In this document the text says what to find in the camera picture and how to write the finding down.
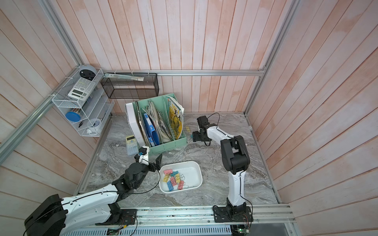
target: black mesh basket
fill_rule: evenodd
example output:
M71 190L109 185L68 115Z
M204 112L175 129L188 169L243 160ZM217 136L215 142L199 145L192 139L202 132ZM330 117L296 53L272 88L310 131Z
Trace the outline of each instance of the black mesh basket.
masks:
M115 78L102 78L101 85L111 99L134 98L146 99L159 94L158 77L155 73L117 73L144 77L144 81Z

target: marble floor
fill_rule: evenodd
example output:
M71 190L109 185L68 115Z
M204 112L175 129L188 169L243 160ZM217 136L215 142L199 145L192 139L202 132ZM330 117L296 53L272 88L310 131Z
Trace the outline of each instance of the marble floor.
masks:
M201 114L185 114L184 125L190 131L198 129L197 117ZM119 178L135 162L132 156L127 155L125 137L131 135L131 129L126 116L113 116L113 124L104 143L99 159L96 161L88 180L86 192L111 183ZM218 115L209 118L209 122L216 123ZM256 143L248 128L246 118L242 113L221 114L219 127L233 135L244 137L251 163L245 175L245 198L252 204L276 204L267 171L256 147ZM119 201L121 207L152 207L152 206L193 206L193 205L225 205L228 195L228 173L223 167L220 146L211 143L206 147L203 142L193 142L190 133L185 133L188 145L163 153L162 165L196 161L201 168L203 183L194 190L180 193L164 194L157 186L145 194L134 194ZM156 156L149 156L154 161ZM137 192L143 192L154 187L158 180L158 173L148 173Z

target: blue lid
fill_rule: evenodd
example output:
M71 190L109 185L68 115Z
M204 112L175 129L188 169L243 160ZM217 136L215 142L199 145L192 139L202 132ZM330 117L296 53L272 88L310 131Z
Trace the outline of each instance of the blue lid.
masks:
M72 122L78 122L80 121L80 115L73 112L73 111L69 111L66 113L66 118L69 120L69 121L72 121Z

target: blue binder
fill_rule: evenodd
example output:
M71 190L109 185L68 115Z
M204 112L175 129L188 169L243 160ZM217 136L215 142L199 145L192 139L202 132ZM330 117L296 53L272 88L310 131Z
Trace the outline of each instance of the blue binder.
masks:
M151 143L151 146L157 146L160 144L158 133L156 132L154 126L152 125L152 122L150 118L148 117L147 113L143 114L144 118L144 124L146 125L147 132L148 132L148 138Z

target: scientific calculator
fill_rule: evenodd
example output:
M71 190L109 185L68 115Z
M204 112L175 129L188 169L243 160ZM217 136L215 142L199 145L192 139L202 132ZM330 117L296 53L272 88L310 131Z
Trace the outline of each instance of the scientific calculator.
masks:
M80 78L71 91L68 93L69 97L86 101L92 91L94 82L85 78Z
M131 156L137 154L139 151L138 142L134 135L130 135L126 137L126 148L127 148L127 155Z

